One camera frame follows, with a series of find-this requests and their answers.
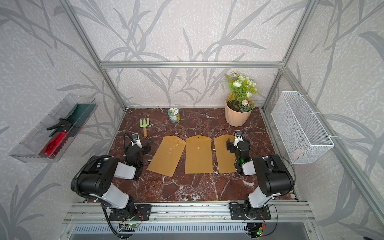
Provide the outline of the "kraft file bag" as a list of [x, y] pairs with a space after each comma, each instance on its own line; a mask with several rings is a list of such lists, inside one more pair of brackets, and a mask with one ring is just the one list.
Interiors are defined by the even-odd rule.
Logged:
[[205, 136], [187, 138], [186, 174], [213, 173], [211, 139]]
[[185, 146], [186, 142], [177, 136], [163, 137], [154, 158], [148, 166], [148, 171], [173, 177]]
[[220, 174], [235, 173], [235, 154], [227, 150], [227, 140], [233, 142], [233, 135], [222, 135], [214, 139], [216, 157]]

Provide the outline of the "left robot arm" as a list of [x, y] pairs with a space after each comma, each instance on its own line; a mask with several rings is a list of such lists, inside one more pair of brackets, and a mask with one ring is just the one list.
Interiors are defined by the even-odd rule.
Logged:
[[123, 210], [132, 215], [136, 211], [132, 196], [113, 184], [113, 178], [138, 180], [144, 168], [144, 155], [151, 151], [146, 144], [130, 144], [125, 147], [125, 161], [111, 156], [93, 156], [81, 167], [71, 182], [71, 190], [77, 195], [100, 202], [107, 208]]

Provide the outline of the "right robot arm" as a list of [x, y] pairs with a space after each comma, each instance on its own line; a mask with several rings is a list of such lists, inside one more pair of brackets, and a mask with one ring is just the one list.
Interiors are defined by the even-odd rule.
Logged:
[[264, 157], [250, 157], [251, 144], [248, 140], [228, 140], [226, 148], [235, 155], [235, 169], [238, 174], [244, 176], [255, 175], [258, 180], [257, 188], [248, 195], [244, 201], [244, 209], [259, 211], [267, 206], [267, 203], [275, 197], [283, 196], [293, 190], [296, 175], [291, 174], [285, 160], [279, 155]]

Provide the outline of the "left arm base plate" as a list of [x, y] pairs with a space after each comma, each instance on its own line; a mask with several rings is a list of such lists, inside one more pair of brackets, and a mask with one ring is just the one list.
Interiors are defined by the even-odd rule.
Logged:
[[151, 214], [152, 205], [135, 204], [135, 207], [128, 209], [112, 209], [109, 215], [110, 221], [148, 221]]

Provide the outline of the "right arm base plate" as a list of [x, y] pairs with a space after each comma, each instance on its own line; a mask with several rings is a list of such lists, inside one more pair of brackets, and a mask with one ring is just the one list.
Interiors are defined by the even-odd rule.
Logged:
[[231, 220], [271, 220], [271, 213], [268, 205], [260, 208], [252, 208], [248, 202], [230, 202], [228, 204]]

